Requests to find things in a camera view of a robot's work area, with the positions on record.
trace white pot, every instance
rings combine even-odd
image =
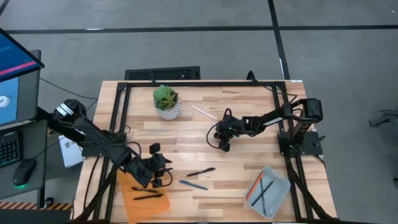
[[[155,98],[154,98],[154,105],[155,105],[155,108],[156,108],[156,112],[163,119],[168,119],[168,120],[174,119],[174,118],[178,117],[180,115],[180,112],[181,112],[180,97],[177,97],[177,102],[173,106],[173,108],[170,108],[168,110],[161,110],[161,109],[157,108],[156,104],[155,104]]]

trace orange paper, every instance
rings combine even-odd
[[[133,190],[131,187],[142,188],[142,186],[137,183],[131,174],[125,174],[120,170],[118,171],[118,180],[130,224],[148,220],[149,218],[170,209],[169,198],[167,197],[164,188],[161,187],[154,189],[159,191],[160,194],[163,194],[160,198],[133,200],[136,197],[154,195],[154,193]]]

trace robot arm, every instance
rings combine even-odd
[[[302,114],[300,116],[294,115],[295,108],[300,105],[302,105],[302,109],[296,110],[302,110]],[[314,98],[301,99],[294,103],[285,104],[263,116],[244,116],[242,119],[233,117],[231,110],[227,109],[223,120],[216,125],[214,137],[221,140],[218,147],[228,152],[229,140],[233,137],[239,137],[242,134],[254,137],[262,133],[268,126],[290,118],[297,121],[294,128],[289,130],[289,140],[295,145],[302,140],[302,136],[311,124],[319,123],[323,119],[321,102]]]

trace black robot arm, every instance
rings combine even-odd
[[[301,110],[301,115],[294,114],[295,110]],[[247,134],[254,137],[262,133],[268,126],[285,119],[294,119],[297,124],[289,130],[289,140],[292,145],[298,147],[302,136],[311,126],[323,119],[321,102],[314,98],[297,100],[294,103],[287,103],[281,108],[271,111],[262,116],[243,116],[242,119],[232,116],[230,109],[225,111],[222,121],[216,125],[214,137],[220,139],[219,148],[225,152],[229,151],[229,140]]]
[[[149,183],[152,183],[153,188],[165,187],[165,185],[162,185],[160,177],[165,172],[169,172],[170,169],[166,169],[165,164],[172,161],[158,153],[160,151],[159,143],[151,145],[150,153],[152,157],[142,159],[140,154],[127,146],[125,134],[122,138],[124,141],[117,142],[116,140],[120,139],[120,136],[118,136],[120,133],[103,131],[95,126],[87,118],[84,105],[77,100],[65,100],[54,111],[53,118],[64,127],[72,130],[77,129],[83,133],[83,138],[77,141],[72,140],[83,148],[95,147],[103,156],[110,158],[112,163],[121,171],[131,174],[142,186],[147,187]]]

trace keyboard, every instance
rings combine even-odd
[[[125,80],[199,80],[199,66],[126,70]]]
[[[0,167],[22,160],[20,136],[17,131],[0,136]]]

